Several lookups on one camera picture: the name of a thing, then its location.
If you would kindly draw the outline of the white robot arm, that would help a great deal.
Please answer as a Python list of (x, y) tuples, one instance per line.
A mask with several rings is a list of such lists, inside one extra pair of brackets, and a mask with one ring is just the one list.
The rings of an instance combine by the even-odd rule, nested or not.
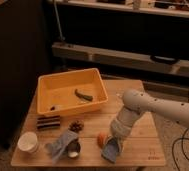
[(123, 142), (146, 112), (161, 115), (189, 128), (189, 103), (155, 98), (135, 89), (126, 90), (122, 102), (122, 108), (110, 123), (110, 136), (102, 149), (102, 156), (112, 162), (122, 153)]

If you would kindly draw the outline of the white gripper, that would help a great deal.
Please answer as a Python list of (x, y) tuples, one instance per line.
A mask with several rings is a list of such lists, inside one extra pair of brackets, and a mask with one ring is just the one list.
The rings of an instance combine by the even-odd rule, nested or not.
[[(121, 140), (125, 140), (131, 133), (132, 127), (135, 122), (141, 118), (141, 114), (136, 111), (129, 110), (126, 107), (122, 107), (117, 116), (110, 123), (111, 135), (117, 139), (118, 156), (120, 156), (124, 149), (124, 143)], [(109, 140), (112, 139), (111, 135), (107, 135), (104, 139), (103, 146), (105, 146)]]

